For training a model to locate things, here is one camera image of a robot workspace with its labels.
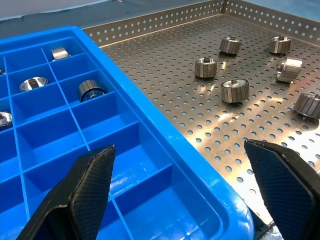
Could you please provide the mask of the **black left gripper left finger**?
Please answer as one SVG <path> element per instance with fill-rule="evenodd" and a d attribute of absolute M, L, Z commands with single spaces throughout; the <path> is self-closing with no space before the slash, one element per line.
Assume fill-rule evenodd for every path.
<path fill-rule="evenodd" d="M 96 239 L 108 203 L 115 158 L 113 144 L 78 157 L 44 197 L 17 239 Z"/>

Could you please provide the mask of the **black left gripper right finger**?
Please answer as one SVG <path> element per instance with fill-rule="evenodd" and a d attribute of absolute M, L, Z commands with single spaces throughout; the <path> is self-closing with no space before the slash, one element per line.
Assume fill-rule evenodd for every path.
<path fill-rule="evenodd" d="M 247 139 L 250 161 L 264 205 L 285 240 L 320 238 L 320 176 L 294 150 Z"/>

